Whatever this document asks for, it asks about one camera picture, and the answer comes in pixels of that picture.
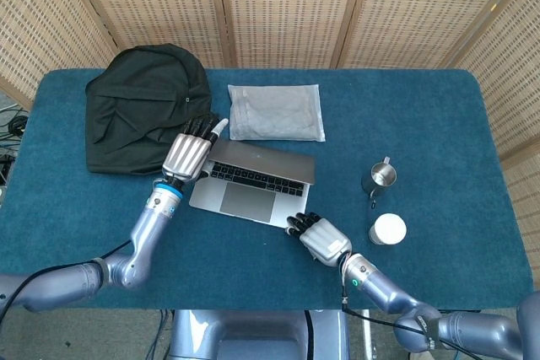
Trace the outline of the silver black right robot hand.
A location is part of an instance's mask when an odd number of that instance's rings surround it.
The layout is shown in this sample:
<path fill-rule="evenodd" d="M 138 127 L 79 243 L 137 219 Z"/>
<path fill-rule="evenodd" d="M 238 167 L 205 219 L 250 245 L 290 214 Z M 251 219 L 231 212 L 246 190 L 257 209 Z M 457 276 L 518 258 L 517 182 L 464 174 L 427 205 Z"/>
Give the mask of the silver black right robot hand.
<path fill-rule="evenodd" d="M 325 266 L 337 267 L 352 253 L 347 235 L 315 212 L 297 212 L 287 217 L 287 235 L 294 237 Z"/>

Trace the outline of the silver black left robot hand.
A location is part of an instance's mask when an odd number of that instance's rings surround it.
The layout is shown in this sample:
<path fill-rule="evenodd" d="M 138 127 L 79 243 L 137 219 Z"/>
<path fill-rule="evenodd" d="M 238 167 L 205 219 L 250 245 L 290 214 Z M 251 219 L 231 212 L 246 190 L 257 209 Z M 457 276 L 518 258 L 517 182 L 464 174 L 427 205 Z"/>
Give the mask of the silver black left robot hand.
<path fill-rule="evenodd" d="M 165 182 L 196 181 L 213 145 L 228 124 L 227 118 L 212 112 L 183 123 L 162 165 Z"/>

